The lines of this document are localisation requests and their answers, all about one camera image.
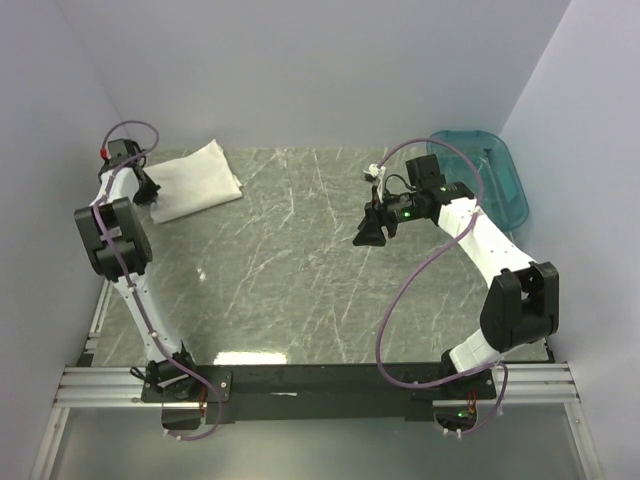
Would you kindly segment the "white t-shirt red print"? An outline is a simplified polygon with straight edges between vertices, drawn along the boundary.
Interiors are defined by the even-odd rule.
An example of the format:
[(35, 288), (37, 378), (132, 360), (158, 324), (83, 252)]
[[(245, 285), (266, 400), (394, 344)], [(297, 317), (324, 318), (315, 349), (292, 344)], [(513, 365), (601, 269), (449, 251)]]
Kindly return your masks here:
[(155, 224), (168, 223), (243, 196), (242, 184), (216, 140), (185, 157), (147, 167), (145, 172), (160, 186), (149, 208)]

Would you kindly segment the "teal plastic bin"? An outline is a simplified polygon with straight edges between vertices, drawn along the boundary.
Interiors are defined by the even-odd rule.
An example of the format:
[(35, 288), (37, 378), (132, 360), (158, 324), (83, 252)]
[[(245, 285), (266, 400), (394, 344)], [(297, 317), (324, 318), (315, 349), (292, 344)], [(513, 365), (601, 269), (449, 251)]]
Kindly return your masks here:
[[(510, 235), (528, 218), (529, 205), (506, 144), (496, 135), (481, 131), (442, 130), (432, 138), (464, 153), (478, 171), (484, 185), (483, 211)], [(462, 182), (479, 193), (476, 176), (454, 152), (440, 144), (427, 143), (427, 152), (438, 158), (440, 170), (449, 182)]]

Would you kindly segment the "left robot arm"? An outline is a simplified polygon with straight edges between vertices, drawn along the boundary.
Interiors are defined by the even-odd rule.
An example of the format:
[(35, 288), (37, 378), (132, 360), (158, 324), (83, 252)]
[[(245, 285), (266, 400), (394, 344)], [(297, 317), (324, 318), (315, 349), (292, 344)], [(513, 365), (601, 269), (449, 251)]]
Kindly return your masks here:
[(135, 212), (157, 199), (160, 186), (144, 171), (146, 155), (133, 140), (108, 141), (101, 158), (99, 192), (74, 221), (93, 270), (121, 295), (143, 340), (147, 367), (130, 373), (166, 400), (192, 400), (202, 390), (200, 378), (151, 285), (152, 249)]

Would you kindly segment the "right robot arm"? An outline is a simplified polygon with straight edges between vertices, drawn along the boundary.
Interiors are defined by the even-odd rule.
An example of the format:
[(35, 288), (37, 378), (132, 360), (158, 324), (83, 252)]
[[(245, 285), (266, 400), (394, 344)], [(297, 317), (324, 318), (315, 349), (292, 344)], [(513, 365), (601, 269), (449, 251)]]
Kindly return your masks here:
[(443, 354), (439, 379), (423, 385), (460, 399), (473, 388), (473, 375), (512, 350), (557, 332), (559, 273), (552, 263), (537, 262), (516, 247), (468, 186), (445, 179), (436, 156), (411, 159), (406, 170), (408, 189), (400, 194), (388, 191), (385, 167), (372, 164), (365, 170), (371, 200), (353, 243), (383, 247), (400, 224), (428, 219), (451, 238), (437, 253), (458, 245), (478, 269), (488, 286), (479, 327)]

